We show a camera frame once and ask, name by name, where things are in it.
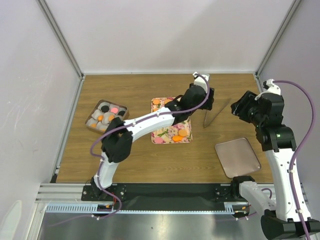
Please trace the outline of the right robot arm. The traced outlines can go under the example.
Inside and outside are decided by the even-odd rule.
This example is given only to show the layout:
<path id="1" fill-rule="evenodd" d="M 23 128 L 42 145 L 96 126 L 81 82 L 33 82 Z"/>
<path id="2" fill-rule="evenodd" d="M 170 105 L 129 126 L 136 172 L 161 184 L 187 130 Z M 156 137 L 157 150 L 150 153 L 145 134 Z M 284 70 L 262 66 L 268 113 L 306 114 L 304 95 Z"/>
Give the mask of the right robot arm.
<path id="1" fill-rule="evenodd" d="M 256 138 L 271 168 L 276 200 L 267 197 L 252 177 L 244 176 L 230 188 L 236 201 L 247 200 L 260 216 L 268 240 L 305 238 L 319 233 L 320 222 L 312 219 L 303 196 L 295 164 L 299 147 L 293 130 L 283 124 L 285 102 L 280 93 L 259 95 L 247 91 L 232 105 L 232 113 L 253 124 Z"/>

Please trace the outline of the gold cookie tin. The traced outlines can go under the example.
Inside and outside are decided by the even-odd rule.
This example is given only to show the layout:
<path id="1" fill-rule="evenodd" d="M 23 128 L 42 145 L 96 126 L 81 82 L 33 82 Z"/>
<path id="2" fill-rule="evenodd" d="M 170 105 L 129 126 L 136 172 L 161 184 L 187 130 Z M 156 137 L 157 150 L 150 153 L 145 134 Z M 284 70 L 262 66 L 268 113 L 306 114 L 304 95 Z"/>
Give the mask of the gold cookie tin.
<path id="1" fill-rule="evenodd" d="M 88 130 L 103 134 L 113 119 L 119 118 L 124 121 L 128 117 L 129 109 L 126 106 L 101 99 L 94 106 L 84 124 Z"/>

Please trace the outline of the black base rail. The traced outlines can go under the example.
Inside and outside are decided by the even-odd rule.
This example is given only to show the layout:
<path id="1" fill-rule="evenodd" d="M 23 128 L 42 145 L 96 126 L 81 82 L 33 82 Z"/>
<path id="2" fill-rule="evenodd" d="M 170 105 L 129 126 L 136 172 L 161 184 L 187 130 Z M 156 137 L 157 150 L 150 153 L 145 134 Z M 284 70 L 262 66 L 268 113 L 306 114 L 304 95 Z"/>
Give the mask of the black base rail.
<path id="1" fill-rule="evenodd" d="M 213 203 L 248 203 L 231 188 L 220 183 L 114 183 L 106 189 L 118 197 L 122 205 L 197 205 Z"/>

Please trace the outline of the pink tin lid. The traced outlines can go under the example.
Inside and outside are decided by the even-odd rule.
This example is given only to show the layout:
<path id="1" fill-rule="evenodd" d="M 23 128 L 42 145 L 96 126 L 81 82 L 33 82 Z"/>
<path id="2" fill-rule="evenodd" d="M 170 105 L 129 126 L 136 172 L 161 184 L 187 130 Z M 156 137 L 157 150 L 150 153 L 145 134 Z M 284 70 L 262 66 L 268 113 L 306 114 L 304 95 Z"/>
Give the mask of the pink tin lid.
<path id="1" fill-rule="evenodd" d="M 229 179 L 248 176 L 262 167 L 253 147 L 245 137 L 218 143 L 214 149 Z"/>

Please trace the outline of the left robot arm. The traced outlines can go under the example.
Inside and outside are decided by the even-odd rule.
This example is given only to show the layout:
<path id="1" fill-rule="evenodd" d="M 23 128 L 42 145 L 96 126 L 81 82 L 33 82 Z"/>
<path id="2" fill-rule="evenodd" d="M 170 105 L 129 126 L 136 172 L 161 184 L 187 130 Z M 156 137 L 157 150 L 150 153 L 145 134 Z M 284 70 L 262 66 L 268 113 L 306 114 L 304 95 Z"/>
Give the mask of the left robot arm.
<path id="1" fill-rule="evenodd" d="M 100 158 L 96 174 L 91 178 L 92 194 L 98 200 L 109 197 L 110 186 L 118 167 L 131 153 L 132 144 L 139 138 L 158 129 L 168 128 L 186 121 L 196 110 L 211 110 L 215 89 L 205 90 L 191 83 L 183 95 L 179 95 L 155 112 L 144 116 L 121 120 L 114 118 L 105 133 L 94 144 L 101 142 L 101 154 L 91 155 Z"/>

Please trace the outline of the pink round cookie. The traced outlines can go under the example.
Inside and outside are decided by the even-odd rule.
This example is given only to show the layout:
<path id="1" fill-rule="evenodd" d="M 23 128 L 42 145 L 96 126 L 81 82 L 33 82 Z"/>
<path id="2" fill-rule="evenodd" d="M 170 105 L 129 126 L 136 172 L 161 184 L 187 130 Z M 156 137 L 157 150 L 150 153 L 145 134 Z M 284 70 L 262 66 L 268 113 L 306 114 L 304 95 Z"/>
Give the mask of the pink round cookie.
<path id="1" fill-rule="evenodd" d="M 162 144 L 163 143 L 163 139 L 161 137 L 155 137 L 154 138 L 154 143 L 155 144 Z"/>

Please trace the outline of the brown chip cookie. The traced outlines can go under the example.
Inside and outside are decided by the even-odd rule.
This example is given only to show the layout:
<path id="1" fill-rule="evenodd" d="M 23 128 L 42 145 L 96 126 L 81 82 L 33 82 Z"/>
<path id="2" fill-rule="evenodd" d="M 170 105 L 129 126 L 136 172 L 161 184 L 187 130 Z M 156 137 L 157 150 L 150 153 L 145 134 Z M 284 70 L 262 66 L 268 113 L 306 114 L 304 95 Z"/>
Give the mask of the brown chip cookie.
<path id="1" fill-rule="evenodd" d="M 114 115 L 110 115 L 110 116 L 108 117 L 108 120 L 111 122 L 114 118 L 115 118 Z"/>

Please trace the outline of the pink oval cookie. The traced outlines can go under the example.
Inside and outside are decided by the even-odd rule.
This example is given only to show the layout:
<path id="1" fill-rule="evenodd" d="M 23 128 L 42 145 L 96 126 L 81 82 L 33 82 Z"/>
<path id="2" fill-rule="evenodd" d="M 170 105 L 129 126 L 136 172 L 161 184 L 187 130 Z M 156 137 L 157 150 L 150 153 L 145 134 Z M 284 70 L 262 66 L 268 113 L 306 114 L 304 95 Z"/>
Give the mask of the pink oval cookie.
<path id="1" fill-rule="evenodd" d="M 113 107 L 110 109 L 110 112 L 113 114 L 117 114 L 119 112 L 119 109 L 117 107 Z"/>

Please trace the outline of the black sandwich cookie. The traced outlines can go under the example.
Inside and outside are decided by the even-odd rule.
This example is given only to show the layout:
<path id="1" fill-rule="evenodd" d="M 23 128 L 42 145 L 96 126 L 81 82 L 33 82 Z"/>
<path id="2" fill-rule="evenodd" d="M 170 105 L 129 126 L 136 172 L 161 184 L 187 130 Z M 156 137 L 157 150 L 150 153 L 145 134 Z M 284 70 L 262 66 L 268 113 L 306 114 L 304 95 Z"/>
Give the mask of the black sandwich cookie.
<path id="1" fill-rule="evenodd" d="M 107 113 L 110 110 L 110 107 L 108 105 L 103 105 L 100 109 L 103 113 Z"/>
<path id="2" fill-rule="evenodd" d="M 121 116 L 121 117 L 123 117 L 124 114 L 125 114 L 125 111 L 124 111 L 124 110 L 122 110 L 122 111 L 120 111 L 120 112 L 118 113 L 118 115 Z"/>

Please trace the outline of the white paper cupcake liner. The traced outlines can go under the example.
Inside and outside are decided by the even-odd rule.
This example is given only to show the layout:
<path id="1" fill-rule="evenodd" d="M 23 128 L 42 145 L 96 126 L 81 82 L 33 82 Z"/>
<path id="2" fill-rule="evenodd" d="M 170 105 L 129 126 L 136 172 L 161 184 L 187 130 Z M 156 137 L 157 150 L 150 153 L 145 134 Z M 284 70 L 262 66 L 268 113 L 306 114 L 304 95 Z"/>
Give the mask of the white paper cupcake liner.
<path id="1" fill-rule="evenodd" d="M 109 124 L 110 123 L 110 121 L 108 120 L 108 117 L 110 116 L 110 115 L 114 115 L 112 112 L 106 112 L 106 113 L 104 113 L 104 118 L 103 118 L 103 120 L 101 121 L 104 125 L 106 125 L 106 124 Z"/>
<path id="2" fill-rule="evenodd" d="M 91 115 L 91 117 L 93 118 L 93 119 L 95 119 L 95 120 L 97 120 L 100 116 L 102 116 L 103 114 L 102 114 L 102 112 L 99 110 L 99 109 L 96 109 L 93 113 L 92 113 L 92 115 Z"/>

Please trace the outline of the floral serving tray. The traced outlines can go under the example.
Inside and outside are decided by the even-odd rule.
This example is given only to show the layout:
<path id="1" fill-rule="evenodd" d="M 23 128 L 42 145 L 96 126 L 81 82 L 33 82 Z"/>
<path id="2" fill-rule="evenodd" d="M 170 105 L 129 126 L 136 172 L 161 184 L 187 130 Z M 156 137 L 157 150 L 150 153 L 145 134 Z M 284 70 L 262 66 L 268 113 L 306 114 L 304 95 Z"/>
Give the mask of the floral serving tray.
<path id="1" fill-rule="evenodd" d="M 155 112 L 172 101 L 174 97 L 156 97 L 151 100 L 151 112 Z M 151 133 L 153 144 L 183 144 L 193 139 L 191 120 L 188 118 L 176 125 L 157 129 Z"/>

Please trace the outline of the metal tongs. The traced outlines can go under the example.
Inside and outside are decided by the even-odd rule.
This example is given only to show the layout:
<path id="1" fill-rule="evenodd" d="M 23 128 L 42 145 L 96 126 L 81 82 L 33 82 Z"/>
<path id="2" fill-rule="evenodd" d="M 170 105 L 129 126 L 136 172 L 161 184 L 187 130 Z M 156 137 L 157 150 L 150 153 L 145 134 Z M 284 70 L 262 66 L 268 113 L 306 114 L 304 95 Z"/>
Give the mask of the metal tongs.
<path id="1" fill-rule="evenodd" d="M 222 104 L 219 104 L 218 106 L 215 106 L 213 109 L 213 112 L 207 110 L 204 115 L 204 120 L 203 120 L 203 128 L 206 129 L 209 127 L 216 117 L 229 105 L 231 102 L 231 98 L 226 99 Z"/>

